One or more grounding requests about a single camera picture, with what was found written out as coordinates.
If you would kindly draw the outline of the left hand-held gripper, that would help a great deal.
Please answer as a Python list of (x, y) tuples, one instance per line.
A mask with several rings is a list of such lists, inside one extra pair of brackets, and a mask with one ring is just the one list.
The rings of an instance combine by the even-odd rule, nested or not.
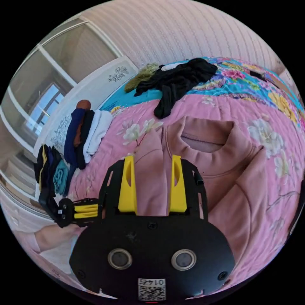
[(101, 204), (97, 198), (85, 198), (72, 201), (69, 198), (60, 200), (57, 212), (57, 224), (66, 227), (77, 224), (80, 227), (90, 226), (101, 213)]

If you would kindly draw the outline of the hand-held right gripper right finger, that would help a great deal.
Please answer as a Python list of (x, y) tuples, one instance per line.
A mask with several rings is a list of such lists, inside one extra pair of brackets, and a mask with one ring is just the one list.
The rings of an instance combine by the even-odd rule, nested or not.
[(169, 196), (169, 213), (183, 214), (187, 210), (185, 184), (181, 157), (172, 156), (171, 189)]

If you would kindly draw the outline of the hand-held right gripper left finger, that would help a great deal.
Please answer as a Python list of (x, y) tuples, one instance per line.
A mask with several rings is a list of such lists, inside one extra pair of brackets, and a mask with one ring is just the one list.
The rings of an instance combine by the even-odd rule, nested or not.
[(134, 157), (132, 155), (124, 159), (118, 210), (121, 213), (137, 213)]

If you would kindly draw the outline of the person's left hand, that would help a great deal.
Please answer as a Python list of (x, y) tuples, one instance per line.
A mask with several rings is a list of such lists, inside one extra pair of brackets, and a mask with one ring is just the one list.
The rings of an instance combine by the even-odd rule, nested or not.
[(77, 224), (70, 224), (62, 228), (64, 239), (70, 239), (73, 236), (80, 236), (80, 234), (82, 234), (86, 228), (87, 226), (80, 227)]

